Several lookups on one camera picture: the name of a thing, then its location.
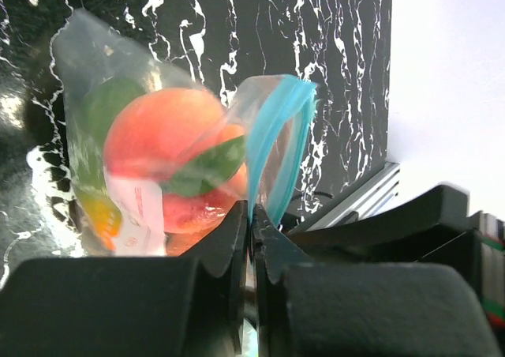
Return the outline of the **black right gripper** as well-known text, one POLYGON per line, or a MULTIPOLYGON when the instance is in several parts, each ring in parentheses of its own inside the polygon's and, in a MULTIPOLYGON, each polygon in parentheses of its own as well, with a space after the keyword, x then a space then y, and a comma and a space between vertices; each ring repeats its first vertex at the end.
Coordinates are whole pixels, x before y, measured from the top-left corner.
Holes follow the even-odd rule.
POLYGON ((468 215, 467 194, 438 185, 378 215, 290 233, 296 246, 332 263, 433 263, 456 270, 475 291, 490 322, 504 327, 504 222, 468 215))

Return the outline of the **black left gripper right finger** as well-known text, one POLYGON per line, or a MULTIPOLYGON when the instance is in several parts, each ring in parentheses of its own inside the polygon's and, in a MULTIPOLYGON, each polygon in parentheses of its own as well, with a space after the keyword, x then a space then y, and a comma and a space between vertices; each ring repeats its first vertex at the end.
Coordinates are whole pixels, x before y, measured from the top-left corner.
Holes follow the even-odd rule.
POLYGON ((452 267, 314 262, 252 213, 262 356, 498 356, 473 289, 452 267))

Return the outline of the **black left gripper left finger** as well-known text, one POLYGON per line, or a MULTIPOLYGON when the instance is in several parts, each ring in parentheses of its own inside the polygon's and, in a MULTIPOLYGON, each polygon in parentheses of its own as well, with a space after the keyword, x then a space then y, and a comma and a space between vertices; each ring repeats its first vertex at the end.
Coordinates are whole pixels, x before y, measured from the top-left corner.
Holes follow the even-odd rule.
POLYGON ((178 257, 38 258, 1 292, 4 356, 233 356, 248 206, 178 257))

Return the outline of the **clear zip bag blue zipper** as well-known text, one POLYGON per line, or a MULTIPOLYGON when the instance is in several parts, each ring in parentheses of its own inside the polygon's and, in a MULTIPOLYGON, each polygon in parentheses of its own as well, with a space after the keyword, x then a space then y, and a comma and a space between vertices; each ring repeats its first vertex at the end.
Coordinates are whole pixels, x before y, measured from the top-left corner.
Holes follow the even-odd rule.
POLYGON ((223 104, 84 9, 56 35, 71 184, 114 256, 177 256, 239 201, 279 224, 317 107, 316 84, 245 79, 223 104))

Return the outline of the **peach toy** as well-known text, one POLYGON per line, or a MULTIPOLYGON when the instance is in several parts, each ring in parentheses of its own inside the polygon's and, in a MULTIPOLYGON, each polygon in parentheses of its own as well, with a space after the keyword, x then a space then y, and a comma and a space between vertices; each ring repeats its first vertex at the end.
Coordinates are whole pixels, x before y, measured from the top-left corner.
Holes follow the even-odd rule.
POLYGON ((103 149, 113 175, 148 177, 152 164, 175 161, 224 115, 210 92, 166 88, 128 104, 115 118, 103 149))

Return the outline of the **green orange mango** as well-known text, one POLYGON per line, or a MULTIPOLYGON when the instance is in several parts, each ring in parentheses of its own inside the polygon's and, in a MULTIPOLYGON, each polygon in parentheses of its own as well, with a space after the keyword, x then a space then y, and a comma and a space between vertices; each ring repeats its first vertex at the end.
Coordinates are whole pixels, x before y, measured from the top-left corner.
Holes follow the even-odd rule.
POLYGON ((112 77, 78 102, 69 131, 74 192, 95 235, 110 251, 115 250, 113 239, 118 237, 122 214, 107 193, 103 149, 115 118, 144 94, 144 88, 134 80, 112 77))

